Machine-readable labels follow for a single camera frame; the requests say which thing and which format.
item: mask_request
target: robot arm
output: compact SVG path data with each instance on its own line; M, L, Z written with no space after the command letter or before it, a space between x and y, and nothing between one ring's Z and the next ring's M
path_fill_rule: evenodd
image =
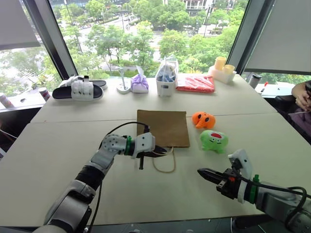
M50 208L45 217L45 226L34 232L83 232L91 215L89 204L111 168L114 157L117 154L124 154L132 158L143 158L142 152L154 149L155 137L151 133L141 134L135 140L130 136L107 135L90 161Z
M232 169L227 168L224 173L220 173L209 168L202 168L198 170L198 173L204 179L217 184L216 189L222 195L231 199L237 198L241 203L248 201L251 204L255 204L258 210L263 211L274 219L287 223L286 227L291 232L302 233L310 231L311 201L306 200L302 208L291 216L291 213L301 200L300 195L259 187L254 184L254 182L259 183L258 175L255 175L254 182L250 181L252 167L244 150L238 150L228 157L231 161ZM280 188L270 183L260 184Z

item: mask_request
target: green toy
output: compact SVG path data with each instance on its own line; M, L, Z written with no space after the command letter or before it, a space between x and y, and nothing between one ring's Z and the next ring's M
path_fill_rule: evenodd
M201 133L202 150L214 150L217 153L225 153L228 145L228 137L224 133L213 130L205 130Z

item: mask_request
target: orange toy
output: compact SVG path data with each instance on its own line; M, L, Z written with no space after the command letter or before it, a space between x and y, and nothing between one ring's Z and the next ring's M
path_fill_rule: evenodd
M211 129L216 123L216 119L212 114L205 112L197 112L192 115L192 122L195 124L197 129L207 128Z

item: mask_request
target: person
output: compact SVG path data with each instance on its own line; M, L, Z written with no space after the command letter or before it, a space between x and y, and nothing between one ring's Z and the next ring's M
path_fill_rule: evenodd
M311 92L306 90L306 84L299 83L292 88L298 108L293 113L278 112L309 142L311 145Z

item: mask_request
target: red marker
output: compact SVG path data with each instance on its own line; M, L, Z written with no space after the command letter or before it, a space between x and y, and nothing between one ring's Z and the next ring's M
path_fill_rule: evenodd
M263 89L261 90L260 93L262 93L262 92L264 91L264 89L266 88L267 85L268 85L268 82L265 82L265 83L264 83L264 86L263 86Z

